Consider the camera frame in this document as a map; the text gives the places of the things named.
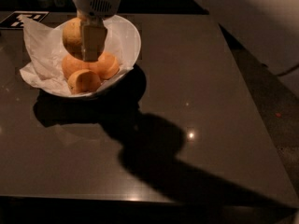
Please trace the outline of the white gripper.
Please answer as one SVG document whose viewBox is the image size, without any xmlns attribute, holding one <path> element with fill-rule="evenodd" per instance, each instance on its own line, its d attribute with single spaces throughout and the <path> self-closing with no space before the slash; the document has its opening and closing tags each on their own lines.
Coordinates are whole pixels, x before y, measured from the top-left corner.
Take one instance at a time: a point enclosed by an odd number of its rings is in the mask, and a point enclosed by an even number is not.
<svg viewBox="0 0 299 224">
<path fill-rule="evenodd" d="M 96 62 L 103 53 L 107 38 L 107 28 L 103 20 L 114 16 L 121 3 L 121 0 L 72 0 L 77 12 L 92 20 L 80 23 L 81 31 L 81 52 L 84 62 Z"/>
</svg>

